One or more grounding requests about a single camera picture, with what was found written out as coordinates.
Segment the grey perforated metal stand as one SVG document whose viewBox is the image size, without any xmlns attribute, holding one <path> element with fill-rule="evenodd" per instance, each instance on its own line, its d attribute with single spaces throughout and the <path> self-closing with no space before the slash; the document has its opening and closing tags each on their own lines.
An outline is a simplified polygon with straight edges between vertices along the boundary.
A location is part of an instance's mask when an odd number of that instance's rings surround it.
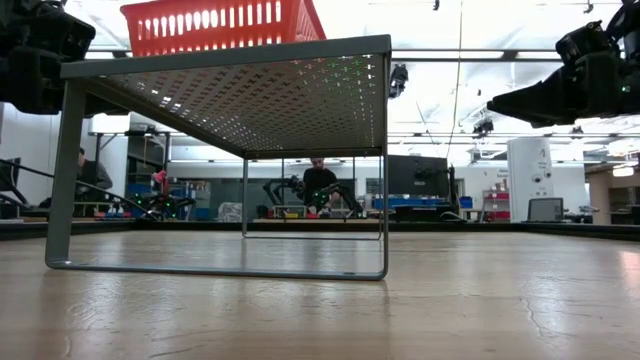
<svg viewBox="0 0 640 360">
<path fill-rule="evenodd" d="M 45 247 L 72 270 L 75 175 L 88 97 L 253 160 L 377 157 L 388 178 L 387 35 L 66 63 Z"/>
</svg>

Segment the grey patterned bag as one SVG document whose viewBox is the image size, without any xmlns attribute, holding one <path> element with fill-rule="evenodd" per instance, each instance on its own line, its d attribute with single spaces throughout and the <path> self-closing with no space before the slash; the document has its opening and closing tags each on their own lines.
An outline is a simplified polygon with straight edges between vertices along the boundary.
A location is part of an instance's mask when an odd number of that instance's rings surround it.
<svg viewBox="0 0 640 360">
<path fill-rule="evenodd" d="M 218 207 L 217 220 L 221 223 L 241 223 L 243 206 L 239 202 L 222 202 Z"/>
</svg>

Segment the pink object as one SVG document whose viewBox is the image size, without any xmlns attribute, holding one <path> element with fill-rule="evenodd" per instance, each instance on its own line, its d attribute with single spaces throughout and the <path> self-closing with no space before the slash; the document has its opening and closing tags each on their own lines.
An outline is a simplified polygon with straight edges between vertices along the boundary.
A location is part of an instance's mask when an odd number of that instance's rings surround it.
<svg viewBox="0 0 640 360">
<path fill-rule="evenodd" d="M 163 195 L 168 194 L 169 180 L 168 180 L 167 172 L 165 169 L 162 169 L 159 172 L 153 173 L 151 179 L 153 183 L 152 187 L 155 191 L 158 191 Z"/>
</svg>

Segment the black aluminium table frame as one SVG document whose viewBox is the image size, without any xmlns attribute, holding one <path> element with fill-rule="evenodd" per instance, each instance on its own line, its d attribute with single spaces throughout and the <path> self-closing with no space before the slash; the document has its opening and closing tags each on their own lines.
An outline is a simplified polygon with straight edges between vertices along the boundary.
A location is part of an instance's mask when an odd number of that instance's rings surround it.
<svg viewBox="0 0 640 360">
<path fill-rule="evenodd" d="M 144 222 L 144 221 L 90 221 L 75 222 L 73 235 L 127 231 L 239 231 L 239 223 L 217 222 Z M 0 241 L 42 238 L 47 235 L 48 224 L 0 223 Z M 275 233 L 360 233 L 377 232 L 376 223 L 352 222 L 256 222 L 248 231 Z M 640 242 L 640 225 L 592 225 L 574 223 L 392 223 L 389 231 L 397 232 L 460 232 L 460 233 L 534 233 Z"/>
</svg>

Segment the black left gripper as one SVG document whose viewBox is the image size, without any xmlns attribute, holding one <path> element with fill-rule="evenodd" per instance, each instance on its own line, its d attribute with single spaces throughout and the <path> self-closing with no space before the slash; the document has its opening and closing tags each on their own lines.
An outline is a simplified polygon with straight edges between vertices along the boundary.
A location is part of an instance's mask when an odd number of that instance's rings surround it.
<svg viewBox="0 0 640 360">
<path fill-rule="evenodd" d="M 0 102 L 23 113 L 61 110 L 65 63 L 82 61 L 95 28 L 65 11 L 66 0 L 0 0 Z M 94 94 L 85 117 L 126 116 L 130 111 Z"/>
</svg>

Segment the white pillar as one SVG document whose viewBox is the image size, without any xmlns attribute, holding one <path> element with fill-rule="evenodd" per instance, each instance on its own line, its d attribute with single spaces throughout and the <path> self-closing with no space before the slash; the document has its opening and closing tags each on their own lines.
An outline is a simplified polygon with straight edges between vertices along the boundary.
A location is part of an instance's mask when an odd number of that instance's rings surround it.
<svg viewBox="0 0 640 360">
<path fill-rule="evenodd" d="M 529 200 L 554 196 L 552 160 L 547 138 L 516 138 L 507 142 L 510 221 L 528 217 Z"/>
</svg>

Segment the red plastic basket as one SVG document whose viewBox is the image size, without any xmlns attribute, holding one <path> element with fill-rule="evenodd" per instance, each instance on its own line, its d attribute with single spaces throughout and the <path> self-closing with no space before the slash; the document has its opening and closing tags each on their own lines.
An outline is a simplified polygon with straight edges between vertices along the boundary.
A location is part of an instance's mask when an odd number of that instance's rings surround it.
<svg viewBox="0 0 640 360">
<path fill-rule="evenodd" d="M 154 0 L 120 11 L 138 57 L 326 38 L 313 0 Z"/>
</svg>

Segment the large black monitor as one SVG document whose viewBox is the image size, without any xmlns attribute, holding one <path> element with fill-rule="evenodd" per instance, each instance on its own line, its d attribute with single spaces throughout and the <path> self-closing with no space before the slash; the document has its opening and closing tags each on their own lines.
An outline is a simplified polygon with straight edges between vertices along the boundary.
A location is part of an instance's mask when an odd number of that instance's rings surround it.
<svg viewBox="0 0 640 360">
<path fill-rule="evenodd" d="M 388 156 L 389 193 L 393 195 L 449 196 L 447 160 L 441 157 Z"/>
</svg>

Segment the dark shelving unit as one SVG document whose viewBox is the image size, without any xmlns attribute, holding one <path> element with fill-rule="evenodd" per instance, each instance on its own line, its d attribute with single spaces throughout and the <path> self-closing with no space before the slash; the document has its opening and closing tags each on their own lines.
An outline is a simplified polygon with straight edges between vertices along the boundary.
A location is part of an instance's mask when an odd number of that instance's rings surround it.
<svg viewBox="0 0 640 360">
<path fill-rule="evenodd" d="M 124 136 L 128 140 L 125 196 L 153 193 L 153 175 L 166 170 L 169 162 L 170 133 L 129 130 Z"/>
</svg>

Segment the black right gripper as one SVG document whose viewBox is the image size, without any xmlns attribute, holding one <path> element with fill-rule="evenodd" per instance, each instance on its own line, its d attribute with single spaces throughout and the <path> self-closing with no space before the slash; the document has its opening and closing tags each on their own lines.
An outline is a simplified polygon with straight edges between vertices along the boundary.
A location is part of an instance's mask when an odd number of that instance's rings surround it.
<svg viewBox="0 0 640 360">
<path fill-rule="evenodd" d="M 566 34 L 556 43 L 560 74 L 494 96 L 487 109 L 531 126 L 568 125 L 577 118 L 640 115 L 640 57 L 625 57 L 599 21 Z M 565 104 L 564 87 L 569 107 Z"/>
</svg>

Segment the person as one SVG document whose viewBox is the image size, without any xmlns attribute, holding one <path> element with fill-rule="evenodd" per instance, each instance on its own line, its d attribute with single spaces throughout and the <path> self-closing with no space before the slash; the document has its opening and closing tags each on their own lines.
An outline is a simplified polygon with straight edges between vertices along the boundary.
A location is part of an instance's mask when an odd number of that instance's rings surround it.
<svg viewBox="0 0 640 360">
<path fill-rule="evenodd" d="M 89 184 L 89 187 L 84 185 L 76 187 L 75 200 L 79 202 L 102 202 L 107 197 L 104 190 L 109 190 L 113 186 L 104 165 L 97 161 L 88 160 L 82 147 L 79 148 L 77 179 Z"/>
<path fill-rule="evenodd" d="M 325 167 L 323 158 L 311 158 L 310 161 L 311 167 L 306 169 L 303 174 L 303 201 L 308 211 L 316 214 L 319 207 L 313 204 L 313 194 L 336 183 L 337 177 L 334 172 Z"/>
</svg>

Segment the blue storage crate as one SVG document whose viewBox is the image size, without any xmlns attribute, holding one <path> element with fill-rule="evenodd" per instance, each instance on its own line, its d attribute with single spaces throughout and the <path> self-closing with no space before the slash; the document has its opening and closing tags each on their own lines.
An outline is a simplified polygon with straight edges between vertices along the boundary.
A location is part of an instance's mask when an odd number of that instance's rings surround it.
<svg viewBox="0 0 640 360">
<path fill-rule="evenodd" d="M 445 202 L 442 198 L 390 198 L 389 208 L 395 207 L 450 207 L 448 202 Z"/>
</svg>

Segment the grey monitor back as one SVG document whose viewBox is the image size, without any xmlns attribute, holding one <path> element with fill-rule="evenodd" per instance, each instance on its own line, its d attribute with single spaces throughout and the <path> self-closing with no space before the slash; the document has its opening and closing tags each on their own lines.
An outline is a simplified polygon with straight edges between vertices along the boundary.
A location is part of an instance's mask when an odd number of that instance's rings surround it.
<svg viewBox="0 0 640 360">
<path fill-rule="evenodd" d="M 564 200 L 562 198 L 534 198 L 528 204 L 528 222 L 562 222 Z"/>
</svg>

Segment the red shelf rack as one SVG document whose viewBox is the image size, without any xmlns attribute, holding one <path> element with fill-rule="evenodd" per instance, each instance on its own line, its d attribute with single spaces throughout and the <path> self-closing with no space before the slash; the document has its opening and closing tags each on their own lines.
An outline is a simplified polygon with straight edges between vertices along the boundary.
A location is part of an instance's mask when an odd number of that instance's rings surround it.
<svg viewBox="0 0 640 360">
<path fill-rule="evenodd" d="M 480 220 L 486 223 L 509 222 L 509 193 L 506 191 L 484 191 Z"/>
</svg>

